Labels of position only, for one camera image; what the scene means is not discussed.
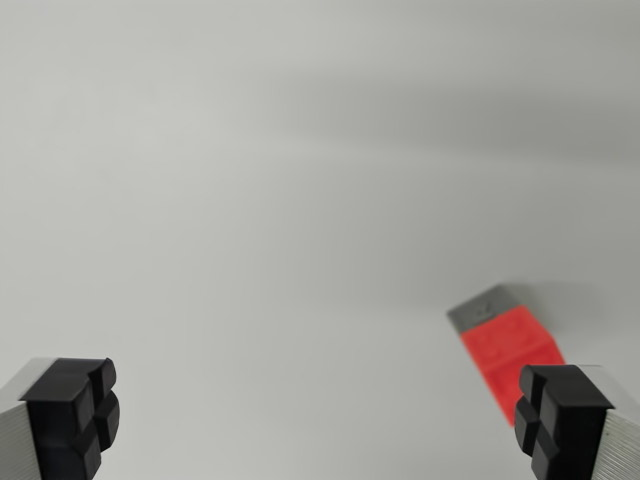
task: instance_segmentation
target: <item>white background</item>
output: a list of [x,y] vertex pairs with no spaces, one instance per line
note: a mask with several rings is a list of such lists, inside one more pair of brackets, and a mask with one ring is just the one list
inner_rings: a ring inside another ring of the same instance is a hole
[[110,356],[100,480],[529,479],[445,311],[640,398],[640,6],[0,0],[0,378]]

